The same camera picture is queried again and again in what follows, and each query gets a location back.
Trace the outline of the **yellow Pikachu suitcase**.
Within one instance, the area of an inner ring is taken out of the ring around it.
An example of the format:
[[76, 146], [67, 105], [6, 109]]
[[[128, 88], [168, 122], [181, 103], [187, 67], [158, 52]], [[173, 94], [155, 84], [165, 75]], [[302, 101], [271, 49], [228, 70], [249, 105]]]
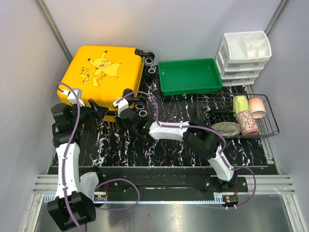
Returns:
[[104, 121], [114, 122], [113, 102], [125, 89], [138, 91], [146, 65], [154, 63], [155, 54], [134, 47], [84, 45], [78, 49], [57, 92], [61, 103], [69, 103], [63, 93], [70, 87], [81, 90], [81, 100], [89, 99], [109, 109]]

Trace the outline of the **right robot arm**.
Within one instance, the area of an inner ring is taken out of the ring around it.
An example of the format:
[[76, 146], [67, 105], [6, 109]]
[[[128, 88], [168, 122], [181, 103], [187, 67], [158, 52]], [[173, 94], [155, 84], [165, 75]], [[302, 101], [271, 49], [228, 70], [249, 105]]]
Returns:
[[140, 116], [135, 110], [127, 108], [117, 114], [116, 123], [130, 133], [144, 140], [176, 140], [183, 142], [194, 154], [207, 160], [215, 170], [217, 180], [214, 187], [219, 191], [231, 191], [237, 185], [237, 173], [228, 162], [224, 149], [224, 138], [208, 127], [202, 120], [195, 118], [182, 123], [155, 122]]

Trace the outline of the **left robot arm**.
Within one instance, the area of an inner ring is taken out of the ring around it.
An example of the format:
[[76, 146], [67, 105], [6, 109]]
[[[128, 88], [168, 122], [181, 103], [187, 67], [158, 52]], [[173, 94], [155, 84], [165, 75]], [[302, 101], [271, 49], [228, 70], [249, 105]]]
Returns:
[[58, 157], [58, 184], [48, 213], [63, 232], [96, 219], [94, 192], [104, 187], [98, 167], [79, 173], [80, 127], [91, 120], [103, 119], [108, 108], [89, 100], [89, 107], [56, 104], [51, 108], [53, 145]]

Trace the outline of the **green plastic tray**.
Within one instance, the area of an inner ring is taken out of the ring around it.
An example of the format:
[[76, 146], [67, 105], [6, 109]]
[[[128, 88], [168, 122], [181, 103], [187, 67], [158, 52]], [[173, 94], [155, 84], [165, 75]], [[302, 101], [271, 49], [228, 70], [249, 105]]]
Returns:
[[212, 58], [162, 61], [158, 72], [164, 96], [211, 93], [223, 87]]

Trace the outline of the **speckled grey plate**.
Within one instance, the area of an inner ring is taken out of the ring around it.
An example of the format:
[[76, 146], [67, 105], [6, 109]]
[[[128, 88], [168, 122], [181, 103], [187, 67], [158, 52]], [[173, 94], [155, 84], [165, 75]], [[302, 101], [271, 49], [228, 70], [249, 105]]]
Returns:
[[241, 126], [234, 122], [219, 122], [211, 125], [211, 128], [222, 136], [236, 136], [242, 131]]

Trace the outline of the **pale green faceted cup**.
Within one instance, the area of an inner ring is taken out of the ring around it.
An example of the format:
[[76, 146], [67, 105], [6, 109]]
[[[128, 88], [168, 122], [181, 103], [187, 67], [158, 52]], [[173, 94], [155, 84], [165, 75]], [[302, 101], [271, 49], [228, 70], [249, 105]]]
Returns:
[[245, 95], [237, 95], [233, 98], [233, 111], [235, 114], [249, 111], [248, 99]]

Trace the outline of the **pink skull pattern cup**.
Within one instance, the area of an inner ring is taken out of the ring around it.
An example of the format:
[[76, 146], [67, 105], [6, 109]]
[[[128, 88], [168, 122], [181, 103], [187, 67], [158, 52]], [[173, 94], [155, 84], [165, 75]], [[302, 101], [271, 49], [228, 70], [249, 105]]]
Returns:
[[241, 127], [241, 134], [244, 136], [257, 135], [259, 128], [255, 119], [249, 111], [242, 111], [236, 114], [236, 122]]

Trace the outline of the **pink marbled cup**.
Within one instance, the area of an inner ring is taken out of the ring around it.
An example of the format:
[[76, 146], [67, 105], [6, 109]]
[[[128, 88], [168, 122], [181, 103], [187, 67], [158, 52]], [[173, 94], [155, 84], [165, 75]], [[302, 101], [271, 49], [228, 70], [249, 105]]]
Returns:
[[262, 118], [266, 115], [264, 102], [261, 98], [252, 98], [248, 100], [249, 111], [254, 119]]

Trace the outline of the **white drawer organizer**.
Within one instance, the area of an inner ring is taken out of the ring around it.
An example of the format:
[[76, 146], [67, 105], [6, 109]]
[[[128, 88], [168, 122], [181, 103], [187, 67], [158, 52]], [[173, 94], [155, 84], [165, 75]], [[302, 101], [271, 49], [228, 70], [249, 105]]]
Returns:
[[223, 86], [252, 85], [271, 56], [264, 31], [225, 33], [215, 58]]

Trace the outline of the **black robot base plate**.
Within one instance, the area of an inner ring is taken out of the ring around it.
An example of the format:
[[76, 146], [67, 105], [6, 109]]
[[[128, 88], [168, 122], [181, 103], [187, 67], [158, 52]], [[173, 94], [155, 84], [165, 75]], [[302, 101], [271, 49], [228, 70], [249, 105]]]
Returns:
[[227, 184], [212, 167], [83, 167], [81, 174], [96, 171], [108, 184], [107, 201], [135, 203], [213, 201], [214, 193], [247, 193], [247, 181], [237, 176]]

